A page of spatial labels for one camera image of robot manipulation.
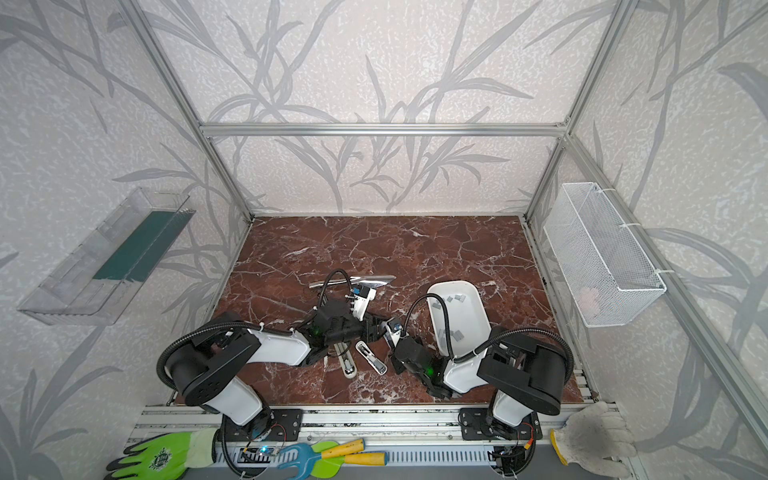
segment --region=wall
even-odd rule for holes
[[[560,122],[613,9],[612,0],[141,4],[208,122]],[[492,214],[525,211],[554,140],[217,143],[259,211]]]
[[[251,207],[274,214],[518,214],[554,147],[549,137],[219,140]]]
[[[768,392],[765,2],[676,2],[632,16],[577,136],[747,371]],[[757,447],[663,300],[586,330],[541,226],[556,287],[601,397],[627,418],[651,478],[768,478]]]
[[[111,2],[0,5],[0,478],[103,478],[159,352],[201,323],[247,225]],[[16,306],[135,187],[197,210],[114,326]]]

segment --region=aluminum frame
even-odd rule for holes
[[[564,403],[558,415],[539,415],[544,438],[565,425],[568,417],[591,403]],[[304,411],[298,442],[333,439],[339,443],[365,438],[367,445],[514,445],[509,440],[464,440],[458,423],[458,411],[465,407],[487,408],[488,404],[423,405],[282,405],[273,409],[301,408]],[[146,407],[128,437],[131,445],[152,436],[189,432],[221,425],[221,414],[207,413],[200,407]],[[282,442],[259,442],[280,445]],[[232,442],[233,447],[245,442]]]
[[[544,284],[544,292],[547,294],[547,300],[549,300],[549,306],[552,308],[552,316],[554,317],[555,324],[558,326],[558,331],[574,353],[575,368],[582,369],[585,372],[587,379],[591,382],[594,377],[591,375],[589,366],[584,363],[584,360],[582,360],[584,358],[584,354],[581,351],[581,347],[579,346],[578,342],[576,341],[577,337],[573,328],[571,328],[571,323],[568,322],[568,316],[565,314],[565,308],[563,307],[560,294],[558,293],[557,289],[554,288],[554,280],[552,279],[552,275],[547,268],[544,255],[541,254],[541,250],[538,247],[538,242],[534,239],[533,232],[531,231],[531,227],[528,225],[528,222],[525,222],[524,219],[521,218],[521,225],[523,226],[525,239],[528,241],[528,246],[530,247],[531,254],[533,255],[534,265],[536,266],[536,270],[538,271],[539,276],[543,280],[542,283]],[[600,391],[596,385],[593,384],[592,386],[595,388],[595,390]]]
[[[638,2],[639,0],[618,0],[618,2],[616,2],[614,11],[611,14],[611,20],[608,22],[603,38],[600,40],[598,50],[592,58],[587,74],[584,76],[584,81],[581,82],[574,104],[568,112],[568,116],[565,118],[564,134],[573,132],[576,124],[584,113],[584,109],[587,107],[589,99],[594,93],[595,88],[598,86],[603,73],[605,73],[605,68],[608,66],[608,62],[611,60],[621,37],[624,35],[624,31],[629,25],[632,13],[634,13]],[[538,186],[534,191],[533,198],[531,198],[531,203],[525,211],[526,219],[531,218],[546,185],[549,183],[550,178],[552,178],[558,167],[560,167],[562,151],[564,150],[560,140],[561,139],[558,138],[557,147],[552,151],[547,167],[541,175]]]
[[[208,137],[560,137],[555,124],[202,124]]]
[[[588,180],[595,182],[603,189],[613,188],[611,181],[578,138],[566,134],[563,140],[565,150],[571,154]],[[645,250],[652,264],[659,270],[673,270],[645,229],[641,225],[633,225],[639,222],[621,195],[615,190],[605,190],[605,194],[624,222],[631,225],[637,242]],[[667,305],[696,351],[717,378],[746,427],[755,436],[760,448],[768,455],[768,399],[747,373],[741,361],[733,354],[725,339],[714,328],[683,280],[675,273],[664,273],[664,275],[667,294],[663,298],[667,301]]]
[[[139,45],[144,49],[144,53],[149,57],[150,63],[157,71],[163,84],[168,89],[170,96],[176,102],[176,105],[181,112],[181,116],[184,117],[184,121],[187,122],[187,126],[190,128],[192,135],[200,145],[200,149],[205,153],[208,161],[213,167],[216,174],[224,183],[225,188],[230,193],[233,201],[237,204],[237,207],[243,213],[243,215],[250,221],[251,212],[248,207],[248,203],[245,200],[242,192],[237,187],[232,174],[227,169],[227,166],[219,157],[219,154],[210,144],[202,131],[200,131],[200,119],[195,113],[192,102],[187,94],[184,92],[184,88],[181,85],[181,81],[176,76],[173,68],[170,65],[160,42],[152,30],[152,27],[147,20],[144,11],[138,4],[137,0],[117,0],[120,10],[125,19],[125,24],[134,33]]]

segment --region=red wire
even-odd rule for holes
[[[533,443],[533,435],[534,435],[533,425],[531,425],[530,423],[526,423],[526,422],[523,422],[522,424],[523,425],[528,425],[528,427],[530,427],[530,429],[531,429],[531,438],[528,440],[528,443],[526,444],[526,445],[530,445],[531,443]]]
[[[280,450],[282,450],[282,449],[283,449],[283,447],[285,447],[285,446],[286,446],[286,437],[288,436],[288,433],[286,432],[286,428],[285,428],[284,426],[282,426],[281,424],[279,424],[279,423],[275,423],[274,425],[272,425],[272,426],[270,427],[270,430],[272,430],[272,429],[273,429],[273,428],[275,428],[275,427],[280,427],[280,428],[282,428],[282,429],[283,429],[283,444],[282,444],[282,445],[280,446],[280,448],[278,449],[278,452],[279,452]],[[247,451],[248,451],[248,447],[250,446],[250,443],[251,443],[252,441],[253,441],[253,440],[250,440],[250,441],[248,442],[248,444],[247,444],[247,445],[245,445],[245,449],[243,449],[243,452],[247,452]]]

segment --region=red marble tabletop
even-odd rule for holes
[[[258,218],[217,312],[233,310],[245,320],[287,329],[317,301],[317,292],[307,284],[335,268],[350,275],[397,276],[377,290],[371,313],[404,316],[433,283],[467,280],[478,288],[492,325],[557,331],[518,217]],[[342,296],[343,291],[337,287],[329,294]],[[409,333],[434,349],[426,302],[415,313]],[[359,371],[351,380],[335,358],[307,368],[251,363],[240,378],[271,405],[441,402],[427,395],[413,375],[395,375],[383,339],[370,347],[390,367],[384,376],[352,348]],[[449,401],[486,403],[493,391],[482,386]],[[573,379],[563,402],[581,402]]]

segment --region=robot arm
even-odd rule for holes
[[[187,405],[215,409],[242,427],[248,438],[256,438],[269,427],[270,410],[237,378],[246,363],[310,366],[335,343],[353,339],[371,343],[384,336],[395,372],[412,372],[436,398],[448,399],[487,383],[495,386],[498,392],[488,418],[500,422],[497,431],[512,429],[510,438],[531,412],[559,413],[563,385],[573,368],[568,345],[559,336],[539,329],[495,327],[488,341],[462,358],[435,355],[421,339],[409,336],[398,319],[385,321],[366,312],[376,296],[372,287],[384,280],[373,281],[371,286],[364,281],[355,285],[347,297],[351,302],[325,300],[323,289],[325,301],[289,332],[257,327],[241,322],[236,313],[224,313],[171,344],[158,360],[157,374],[184,396]],[[563,348],[526,333],[550,336]]]
[[[334,343],[378,340],[384,333],[383,318],[366,312],[376,296],[371,286],[381,286],[393,278],[356,277],[347,296],[350,301],[326,299],[323,291],[324,301],[311,317],[288,332],[263,325],[254,328],[252,323],[241,322],[236,313],[225,312],[169,346],[158,360],[158,376],[176,389],[187,405],[215,409],[254,438],[268,427],[265,418],[269,419],[270,411],[258,394],[237,378],[243,366],[253,362],[310,366]]]

